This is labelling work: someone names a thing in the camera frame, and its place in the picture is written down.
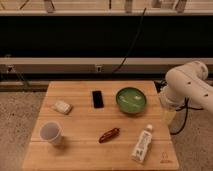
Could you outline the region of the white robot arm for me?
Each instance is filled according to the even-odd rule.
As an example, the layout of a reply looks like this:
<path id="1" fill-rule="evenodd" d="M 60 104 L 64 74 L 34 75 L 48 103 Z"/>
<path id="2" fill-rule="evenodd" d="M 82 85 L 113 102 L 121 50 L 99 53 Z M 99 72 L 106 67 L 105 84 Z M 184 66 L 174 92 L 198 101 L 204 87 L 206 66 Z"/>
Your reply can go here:
<path id="1" fill-rule="evenodd" d="M 208 68 L 200 61 L 176 66 L 166 73 L 166 86 L 161 89 L 159 99 L 167 125 L 171 124 L 175 110 L 184 103 L 185 98 L 213 114 L 213 87 L 205 82 L 207 77 Z"/>

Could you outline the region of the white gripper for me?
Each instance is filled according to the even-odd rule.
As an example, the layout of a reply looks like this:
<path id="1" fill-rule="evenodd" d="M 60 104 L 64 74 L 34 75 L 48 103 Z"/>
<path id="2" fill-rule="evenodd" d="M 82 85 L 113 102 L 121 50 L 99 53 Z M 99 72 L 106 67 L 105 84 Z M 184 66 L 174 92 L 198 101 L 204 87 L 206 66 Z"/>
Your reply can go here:
<path id="1" fill-rule="evenodd" d="M 184 103 L 185 97 L 166 85 L 161 89 L 159 98 L 162 106 L 167 108 L 163 110 L 163 119 L 167 125 L 170 125 L 176 116 L 176 111 L 168 109 L 180 107 Z"/>

